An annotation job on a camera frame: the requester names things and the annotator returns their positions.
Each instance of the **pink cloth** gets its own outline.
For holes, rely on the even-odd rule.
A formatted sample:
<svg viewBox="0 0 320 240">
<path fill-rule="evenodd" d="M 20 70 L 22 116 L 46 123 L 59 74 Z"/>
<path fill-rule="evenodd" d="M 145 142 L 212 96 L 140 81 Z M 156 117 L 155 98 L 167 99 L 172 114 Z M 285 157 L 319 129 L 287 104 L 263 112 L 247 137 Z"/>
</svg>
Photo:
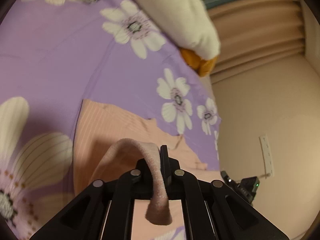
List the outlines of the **pink cloth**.
<svg viewBox="0 0 320 240">
<path fill-rule="evenodd" d="M 74 144 L 74 187 L 76 195 L 95 179 L 111 181 L 135 168 L 142 154 L 109 155 L 112 145 L 131 138 L 158 147 L 168 146 L 169 157 L 177 159 L 183 170 L 198 179 L 221 179 L 219 171 L 206 171 L 207 164 L 188 147 L 183 135 L 171 136 L 157 127 L 156 120 L 145 120 L 117 106 L 84 100 L 79 115 Z M 170 225 L 155 225 L 146 218 L 150 201 L 134 204 L 131 240 L 149 240 L 184 225 L 180 201 L 169 201 Z"/>
<path fill-rule="evenodd" d="M 114 161 L 127 158 L 144 158 L 151 171 L 153 178 L 153 196 L 146 212 L 146 219 L 155 225 L 170 225 L 172 218 L 169 210 L 169 200 L 164 187 L 160 170 L 160 155 L 157 145 L 154 143 L 143 143 L 133 139 L 120 139 L 114 143 L 94 171 L 91 181 L 96 179 L 109 180 L 110 166 L 116 165 Z"/>
</svg>

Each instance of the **white pillow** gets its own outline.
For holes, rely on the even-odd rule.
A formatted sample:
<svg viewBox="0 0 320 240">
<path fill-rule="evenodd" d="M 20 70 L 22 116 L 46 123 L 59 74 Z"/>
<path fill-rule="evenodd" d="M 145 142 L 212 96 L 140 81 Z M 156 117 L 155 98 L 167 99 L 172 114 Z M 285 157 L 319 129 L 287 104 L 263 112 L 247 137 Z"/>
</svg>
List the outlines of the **white pillow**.
<svg viewBox="0 0 320 240">
<path fill-rule="evenodd" d="M 202 0 L 135 0 L 179 47 L 204 60 L 220 54 L 217 30 Z"/>
</svg>

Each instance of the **flower center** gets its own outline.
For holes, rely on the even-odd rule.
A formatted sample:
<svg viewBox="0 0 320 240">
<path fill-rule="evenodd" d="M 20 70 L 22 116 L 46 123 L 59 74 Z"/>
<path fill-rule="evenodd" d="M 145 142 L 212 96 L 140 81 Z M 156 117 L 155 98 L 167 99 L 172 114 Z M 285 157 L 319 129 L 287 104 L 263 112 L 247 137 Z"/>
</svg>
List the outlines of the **flower center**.
<svg viewBox="0 0 320 240">
<path fill-rule="evenodd" d="M 204 112 L 204 119 L 205 119 L 206 121 L 209 121 L 209 120 L 211 120 L 212 118 L 213 118 L 213 114 L 210 113 L 210 111 Z"/>
<path fill-rule="evenodd" d="M 175 95 L 175 96 L 174 96 L 174 100 L 176 101 L 176 103 L 177 103 L 179 106 L 181 106 L 182 103 L 183 103 L 182 97 L 179 96 L 179 95 Z"/>
<path fill-rule="evenodd" d="M 127 27 L 127 29 L 132 32 L 132 33 L 136 33 L 139 32 L 142 28 L 142 24 L 138 21 L 134 21 L 132 23 L 130 23 Z"/>
<path fill-rule="evenodd" d="M 4 194 L 3 190 L 0 189 L 0 213 L 5 220 L 13 218 L 15 211 L 13 209 L 13 202 L 8 194 Z"/>
<path fill-rule="evenodd" d="M 185 106 L 185 103 L 183 102 L 181 91 L 177 88 L 173 88 L 171 90 L 170 96 L 175 108 L 180 112 L 185 111 L 186 106 Z"/>
</svg>

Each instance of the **black device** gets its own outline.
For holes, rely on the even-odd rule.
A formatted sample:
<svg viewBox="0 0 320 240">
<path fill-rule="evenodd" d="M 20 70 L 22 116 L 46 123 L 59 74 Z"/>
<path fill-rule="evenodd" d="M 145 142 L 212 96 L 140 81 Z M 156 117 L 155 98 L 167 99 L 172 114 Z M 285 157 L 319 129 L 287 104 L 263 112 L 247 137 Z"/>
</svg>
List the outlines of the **black device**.
<svg viewBox="0 0 320 240">
<path fill-rule="evenodd" d="M 258 186 L 260 184 L 257 176 L 242 179 L 240 183 L 235 182 L 229 177 L 226 171 L 221 171 L 221 177 L 225 184 L 232 188 L 240 197 L 242 197 L 249 204 L 252 204 L 256 196 Z"/>
<path fill-rule="evenodd" d="M 220 180 L 198 180 L 160 148 L 170 200 L 181 200 L 187 240 L 288 240 L 288 237 Z M 144 159 L 118 180 L 94 181 L 31 240 L 130 240 L 135 199 L 152 197 Z"/>
</svg>

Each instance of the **pink striped fabric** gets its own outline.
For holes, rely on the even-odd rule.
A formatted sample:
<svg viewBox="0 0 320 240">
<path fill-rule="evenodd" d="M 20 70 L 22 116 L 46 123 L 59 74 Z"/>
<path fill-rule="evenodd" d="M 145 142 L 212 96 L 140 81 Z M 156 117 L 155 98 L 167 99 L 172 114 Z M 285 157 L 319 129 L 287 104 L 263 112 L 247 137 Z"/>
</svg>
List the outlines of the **pink striped fabric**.
<svg viewBox="0 0 320 240">
<path fill-rule="evenodd" d="M 188 147 L 183 135 L 171 136 L 157 127 L 156 120 L 145 120 L 117 106 L 85 99 L 79 115 L 74 144 L 74 187 L 76 195 L 95 179 L 111 181 L 135 168 L 141 155 L 106 156 L 118 140 L 131 138 L 140 142 L 168 146 L 169 156 L 179 161 L 183 170 L 198 179 L 221 179 L 219 171 L 206 171 L 207 164 Z M 107 158 L 107 169 L 99 163 Z M 172 223 L 155 225 L 145 219 L 149 201 L 135 201 L 132 240 L 149 240 L 184 225 L 180 201 L 169 201 Z"/>
</svg>

